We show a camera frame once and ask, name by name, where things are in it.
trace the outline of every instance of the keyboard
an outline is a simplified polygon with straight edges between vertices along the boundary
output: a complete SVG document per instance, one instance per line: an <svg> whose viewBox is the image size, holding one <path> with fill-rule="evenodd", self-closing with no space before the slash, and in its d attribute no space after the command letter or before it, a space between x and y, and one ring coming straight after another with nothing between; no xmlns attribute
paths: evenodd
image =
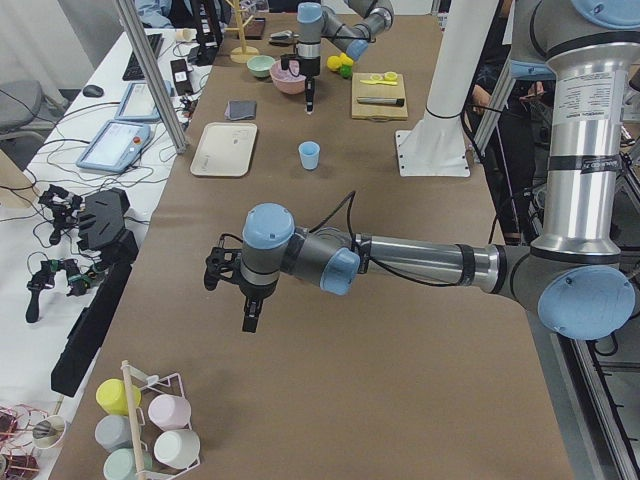
<svg viewBox="0 0 640 480"><path fill-rule="evenodd" d="M162 34L152 33L151 35L147 35L147 40L149 40L153 54L158 58L158 55L160 55L160 47L162 47ZM129 63L127 63L127 68L124 74L122 74L122 79L124 81L144 79L144 73L142 73L142 68L138 63L135 53L132 53L129 57Z"/></svg>

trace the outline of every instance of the blue cup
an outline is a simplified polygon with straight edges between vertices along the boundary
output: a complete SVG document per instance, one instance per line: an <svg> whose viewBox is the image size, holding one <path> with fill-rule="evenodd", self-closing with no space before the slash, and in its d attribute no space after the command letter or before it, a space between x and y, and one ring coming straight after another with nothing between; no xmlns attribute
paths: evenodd
<svg viewBox="0 0 640 480"><path fill-rule="evenodd" d="M298 147L300 161L306 170L315 170L320 159L320 145L316 142L303 142Z"/></svg>

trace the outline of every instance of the black monitor stand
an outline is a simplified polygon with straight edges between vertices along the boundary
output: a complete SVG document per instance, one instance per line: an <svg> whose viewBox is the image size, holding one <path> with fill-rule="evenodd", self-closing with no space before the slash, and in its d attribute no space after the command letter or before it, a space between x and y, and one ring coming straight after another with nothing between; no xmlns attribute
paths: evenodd
<svg viewBox="0 0 640 480"><path fill-rule="evenodd" d="M201 5L204 7L205 18L209 26L207 33L202 28L202 19L200 18ZM220 21L214 0L191 0L191 9L195 19L198 46L191 49L187 56L187 61L198 67L211 65L216 58L218 49L222 45L222 30L220 29Z"/></svg>

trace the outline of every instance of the bowl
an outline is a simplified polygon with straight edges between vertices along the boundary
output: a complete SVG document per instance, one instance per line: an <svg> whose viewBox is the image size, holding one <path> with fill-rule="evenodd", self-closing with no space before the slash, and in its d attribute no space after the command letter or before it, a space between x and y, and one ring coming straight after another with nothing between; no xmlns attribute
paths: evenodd
<svg viewBox="0 0 640 480"><path fill-rule="evenodd" d="M268 55L256 55L247 62L247 68L256 78L267 78L269 69L276 62L275 58Z"/></svg>
<svg viewBox="0 0 640 480"><path fill-rule="evenodd" d="M280 62L276 62L269 69L269 74L278 90L289 95L296 95L304 92L304 77L302 75L296 76L299 69L300 65L295 60L289 61L288 70L282 70Z"/></svg>

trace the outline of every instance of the warning label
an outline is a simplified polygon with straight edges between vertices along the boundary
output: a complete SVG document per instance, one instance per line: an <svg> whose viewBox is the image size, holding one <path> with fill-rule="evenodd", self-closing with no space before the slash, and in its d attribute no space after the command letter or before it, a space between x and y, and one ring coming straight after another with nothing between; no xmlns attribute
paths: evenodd
<svg viewBox="0 0 640 480"><path fill-rule="evenodd" d="M585 120L619 120L621 105L614 98L624 91L626 72L590 73L556 84L553 124Z"/></svg>

